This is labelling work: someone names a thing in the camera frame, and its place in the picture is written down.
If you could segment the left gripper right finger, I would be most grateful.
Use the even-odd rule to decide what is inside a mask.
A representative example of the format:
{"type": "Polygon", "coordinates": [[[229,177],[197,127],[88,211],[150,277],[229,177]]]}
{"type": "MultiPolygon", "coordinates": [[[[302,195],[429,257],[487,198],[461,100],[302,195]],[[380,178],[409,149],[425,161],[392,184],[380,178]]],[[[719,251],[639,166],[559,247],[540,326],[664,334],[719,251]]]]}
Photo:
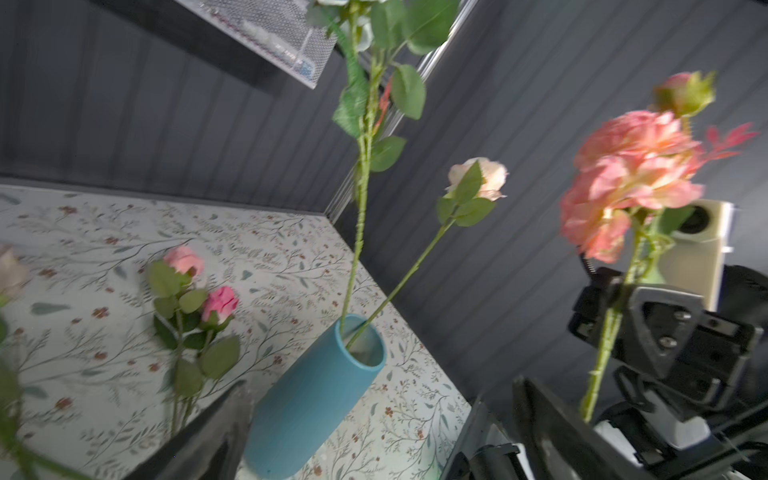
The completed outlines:
{"type": "Polygon", "coordinates": [[[546,387],[512,384],[515,438],[537,479],[650,479],[546,387]]]}

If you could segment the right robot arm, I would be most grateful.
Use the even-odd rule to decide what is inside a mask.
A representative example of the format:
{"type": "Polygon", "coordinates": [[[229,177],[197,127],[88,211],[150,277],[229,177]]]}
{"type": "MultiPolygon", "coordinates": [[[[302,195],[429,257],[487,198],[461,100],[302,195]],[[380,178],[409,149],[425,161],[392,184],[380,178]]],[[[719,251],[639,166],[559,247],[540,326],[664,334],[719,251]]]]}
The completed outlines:
{"type": "Polygon", "coordinates": [[[767,279],[727,266],[708,311],[694,293],[621,287],[600,268],[569,331],[597,345],[608,303],[625,308],[613,357],[621,401],[593,424],[519,378],[506,428],[476,402],[448,479],[763,479],[767,475],[767,279]]]}

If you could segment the teal ceramic vase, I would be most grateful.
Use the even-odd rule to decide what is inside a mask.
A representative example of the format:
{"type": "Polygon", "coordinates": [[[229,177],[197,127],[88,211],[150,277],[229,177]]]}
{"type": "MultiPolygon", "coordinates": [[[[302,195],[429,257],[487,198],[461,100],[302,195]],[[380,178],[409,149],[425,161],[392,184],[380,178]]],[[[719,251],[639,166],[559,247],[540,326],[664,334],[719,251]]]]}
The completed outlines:
{"type": "Polygon", "coordinates": [[[243,454],[262,479],[298,473],[343,422],[386,364],[386,345],[366,320],[334,322],[256,404],[243,454]]]}

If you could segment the white rose spray stem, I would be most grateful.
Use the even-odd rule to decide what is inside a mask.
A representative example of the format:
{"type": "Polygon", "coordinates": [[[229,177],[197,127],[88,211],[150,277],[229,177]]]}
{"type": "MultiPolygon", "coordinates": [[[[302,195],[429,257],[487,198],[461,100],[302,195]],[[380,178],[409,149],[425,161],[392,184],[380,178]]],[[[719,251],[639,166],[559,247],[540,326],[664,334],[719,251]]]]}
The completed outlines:
{"type": "Polygon", "coordinates": [[[357,219],[342,319],[350,312],[363,251],[370,177],[389,169],[406,144],[386,134],[387,120],[393,113],[418,120],[426,104],[421,72],[398,56],[402,50],[417,56],[439,50],[450,39],[460,10],[458,1],[315,1],[307,13],[343,55],[347,84],[332,120],[354,139],[358,151],[352,187],[357,219]]]}

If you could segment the cream rose stem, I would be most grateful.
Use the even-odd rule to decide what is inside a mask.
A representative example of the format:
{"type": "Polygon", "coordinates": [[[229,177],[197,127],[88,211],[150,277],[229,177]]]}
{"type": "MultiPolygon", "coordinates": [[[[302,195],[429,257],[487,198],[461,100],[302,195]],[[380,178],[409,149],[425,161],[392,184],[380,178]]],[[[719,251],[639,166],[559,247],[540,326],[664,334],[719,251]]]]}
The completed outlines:
{"type": "Polygon", "coordinates": [[[490,214],[495,208],[495,203],[505,197],[502,188],[508,175],[509,171],[503,163],[485,157],[471,158],[451,167],[446,193],[439,198],[435,206],[440,224],[437,233],[386,299],[346,340],[345,347],[348,351],[416,274],[428,255],[453,226],[471,227],[490,214]]]}

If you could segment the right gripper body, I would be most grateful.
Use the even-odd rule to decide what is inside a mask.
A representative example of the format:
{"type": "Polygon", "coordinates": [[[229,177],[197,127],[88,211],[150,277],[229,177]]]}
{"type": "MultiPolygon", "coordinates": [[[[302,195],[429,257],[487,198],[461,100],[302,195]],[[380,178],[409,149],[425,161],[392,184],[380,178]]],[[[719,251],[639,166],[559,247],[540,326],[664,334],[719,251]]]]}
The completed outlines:
{"type": "Polygon", "coordinates": [[[645,413],[724,409],[767,327],[767,278],[744,266],[725,267],[715,311],[697,294],[665,285],[624,287],[619,272],[600,268],[573,307],[569,332],[598,346],[615,301],[623,310],[613,378],[623,399],[645,413]]]}

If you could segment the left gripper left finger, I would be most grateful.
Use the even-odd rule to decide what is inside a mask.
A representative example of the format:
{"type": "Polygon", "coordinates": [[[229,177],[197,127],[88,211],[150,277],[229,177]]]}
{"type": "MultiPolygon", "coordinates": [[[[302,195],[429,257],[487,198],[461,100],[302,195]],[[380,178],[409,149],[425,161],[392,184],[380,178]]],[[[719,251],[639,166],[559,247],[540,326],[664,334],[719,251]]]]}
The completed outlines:
{"type": "Polygon", "coordinates": [[[254,405],[252,385],[245,380],[236,382],[126,480],[233,480],[243,457],[254,405]]]}

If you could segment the pink carnation spray stem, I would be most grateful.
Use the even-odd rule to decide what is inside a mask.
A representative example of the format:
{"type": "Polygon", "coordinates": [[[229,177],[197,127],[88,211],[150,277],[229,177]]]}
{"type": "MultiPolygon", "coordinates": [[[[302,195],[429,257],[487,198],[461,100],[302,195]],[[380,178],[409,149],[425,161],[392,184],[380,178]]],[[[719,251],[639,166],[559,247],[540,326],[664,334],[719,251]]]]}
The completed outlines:
{"type": "Polygon", "coordinates": [[[694,139],[691,120],[716,98],[714,72],[681,72],[653,90],[650,110],[629,111],[603,124],[579,149],[578,175],[560,204],[562,235],[584,259],[612,264],[628,233],[634,235],[627,272],[608,296],[601,317],[596,365],[589,374],[580,415],[590,421],[617,341],[632,287],[658,273],[662,255],[675,244],[662,227],[705,191],[693,181],[707,163],[738,155],[756,137],[745,123],[721,136],[716,127],[705,143],[694,139]]]}

